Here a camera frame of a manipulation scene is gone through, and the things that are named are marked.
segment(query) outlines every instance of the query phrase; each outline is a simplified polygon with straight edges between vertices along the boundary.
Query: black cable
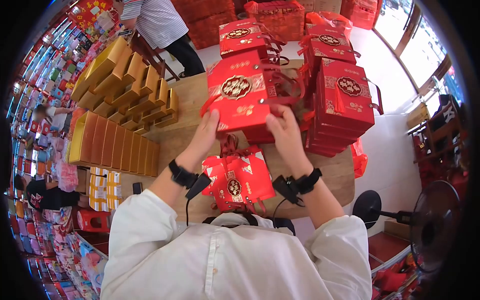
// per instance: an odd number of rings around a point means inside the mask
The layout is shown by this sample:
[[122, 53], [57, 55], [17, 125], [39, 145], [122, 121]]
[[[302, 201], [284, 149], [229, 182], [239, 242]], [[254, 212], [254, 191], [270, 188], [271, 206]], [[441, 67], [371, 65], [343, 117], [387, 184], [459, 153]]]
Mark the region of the black cable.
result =
[[190, 200], [191, 199], [187, 199], [187, 205], [185, 206], [185, 212], [186, 212], [186, 215], [187, 215], [187, 227], [188, 227], [188, 203], [190, 203]]
[[[286, 200], [286, 198], [284, 198], [282, 201], [280, 201], [280, 203], [275, 207], [275, 210], [273, 211], [273, 216], [272, 216], [272, 219], [273, 219], [273, 228], [278, 228], [275, 226], [275, 214], [276, 214], [276, 210], [278, 209], [278, 207], [280, 206], [280, 204], [282, 204], [284, 201]], [[303, 203], [303, 199], [301, 199], [300, 197], [297, 197], [297, 200], [298, 201], [301, 201]], [[303, 204], [299, 204], [299, 202], [295, 203], [297, 206], [300, 206], [300, 207], [305, 207], [305, 203]]]

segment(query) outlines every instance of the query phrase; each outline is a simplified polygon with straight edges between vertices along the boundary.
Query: person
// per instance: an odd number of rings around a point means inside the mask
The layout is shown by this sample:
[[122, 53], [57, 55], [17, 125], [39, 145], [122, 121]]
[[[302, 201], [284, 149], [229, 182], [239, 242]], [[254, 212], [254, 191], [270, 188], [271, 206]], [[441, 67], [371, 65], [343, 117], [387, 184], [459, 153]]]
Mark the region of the person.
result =
[[33, 120], [41, 123], [46, 120], [51, 126], [57, 127], [58, 130], [68, 132], [70, 129], [70, 121], [74, 108], [56, 108], [53, 106], [47, 107], [42, 104], [38, 105], [33, 110]]
[[185, 68], [180, 78], [205, 72], [204, 65], [189, 44], [187, 25], [170, 0], [113, 1], [120, 22], [129, 29], [136, 28], [152, 49], [165, 49]]
[[88, 196], [79, 192], [65, 192], [58, 187], [58, 182], [46, 182], [45, 180], [31, 180], [27, 184], [24, 177], [15, 175], [14, 187], [26, 192], [28, 203], [37, 211], [44, 209], [60, 210], [61, 207], [75, 206], [88, 207]]
[[[313, 166], [303, 151], [290, 108], [274, 105], [266, 124], [294, 178]], [[193, 172], [216, 138], [219, 112], [207, 112], [192, 141], [175, 159]], [[182, 186], [169, 167], [149, 189], [132, 195], [113, 217], [101, 299], [362, 299], [372, 297], [367, 230], [346, 216], [320, 178], [303, 201], [316, 228], [302, 246], [285, 228], [253, 215], [224, 213], [211, 224], [178, 230]]]

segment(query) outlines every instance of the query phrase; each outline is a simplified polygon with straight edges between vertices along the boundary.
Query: electric fan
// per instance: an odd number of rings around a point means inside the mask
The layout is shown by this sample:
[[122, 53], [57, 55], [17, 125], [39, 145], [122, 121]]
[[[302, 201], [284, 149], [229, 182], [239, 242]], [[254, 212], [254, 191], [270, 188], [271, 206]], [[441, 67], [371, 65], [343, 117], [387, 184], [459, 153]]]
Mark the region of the electric fan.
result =
[[379, 216], [389, 216], [410, 226], [410, 248], [418, 269], [432, 273], [441, 265], [455, 238], [460, 221], [460, 201], [454, 187], [443, 180], [430, 183], [418, 197], [413, 212], [382, 211], [382, 201], [375, 191], [365, 191], [353, 205], [358, 216], [371, 228]]

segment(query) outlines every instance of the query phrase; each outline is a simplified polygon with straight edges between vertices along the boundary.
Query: mobile phone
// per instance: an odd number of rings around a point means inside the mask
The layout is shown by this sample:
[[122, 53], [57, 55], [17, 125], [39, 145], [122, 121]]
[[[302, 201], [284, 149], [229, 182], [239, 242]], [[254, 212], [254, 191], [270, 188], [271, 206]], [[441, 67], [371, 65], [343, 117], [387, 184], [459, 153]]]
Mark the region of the mobile phone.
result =
[[133, 187], [133, 193], [134, 193], [135, 195], [140, 194], [140, 193], [144, 190], [143, 187], [142, 187], [142, 183], [141, 183], [141, 182], [136, 182], [136, 183], [134, 183], [134, 184], [132, 185], [132, 187]]
[[131, 35], [132, 32], [133, 32], [133, 30], [131, 30], [131, 29], [124, 30], [122, 32], [119, 32], [119, 36], [128, 36], [128, 35]]

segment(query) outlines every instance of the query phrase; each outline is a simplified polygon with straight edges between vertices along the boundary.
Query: red plastic bag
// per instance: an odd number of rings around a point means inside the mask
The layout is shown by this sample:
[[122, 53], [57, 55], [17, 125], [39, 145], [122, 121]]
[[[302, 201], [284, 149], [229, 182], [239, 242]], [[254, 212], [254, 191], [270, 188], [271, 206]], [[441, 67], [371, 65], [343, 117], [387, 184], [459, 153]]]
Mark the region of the red plastic bag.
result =
[[363, 152], [361, 139], [358, 138], [356, 142], [350, 145], [350, 148], [352, 149], [353, 170], [355, 172], [355, 178], [362, 177], [367, 167], [368, 156]]
[[343, 31], [348, 40], [352, 32], [353, 23], [341, 14], [334, 12], [308, 12], [305, 21], [309, 24], [330, 25]]
[[354, 26], [370, 30], [375, 21], [377, 0], [343, 0], [340, 14], [350, 19]]

